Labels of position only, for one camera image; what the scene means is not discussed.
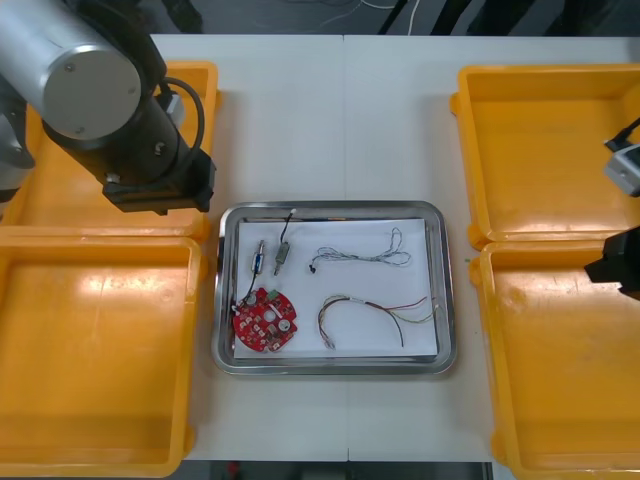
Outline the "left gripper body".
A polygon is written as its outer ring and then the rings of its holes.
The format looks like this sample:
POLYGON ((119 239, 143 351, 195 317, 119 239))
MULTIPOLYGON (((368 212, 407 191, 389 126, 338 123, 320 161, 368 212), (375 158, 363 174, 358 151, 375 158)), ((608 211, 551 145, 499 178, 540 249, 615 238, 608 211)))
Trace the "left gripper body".
POLYGON ((103 195, 125 213, 155 212, 166 215, 170 210, 210 210, 216 167, 204 151, 199 150, 191 160, 184 158, 178 166, 157 181, 125 186, 108 183, 103 195))

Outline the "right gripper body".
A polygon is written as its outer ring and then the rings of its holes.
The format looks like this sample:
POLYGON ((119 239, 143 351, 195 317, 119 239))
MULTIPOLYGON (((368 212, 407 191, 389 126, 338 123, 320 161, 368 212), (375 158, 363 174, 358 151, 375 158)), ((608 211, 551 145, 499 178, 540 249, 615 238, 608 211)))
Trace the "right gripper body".
POLYGON ((607 238, 599 260, 584 267, 593 283, 619 283, 619 291, 639 299, 639 231, 627 230, 607 238))

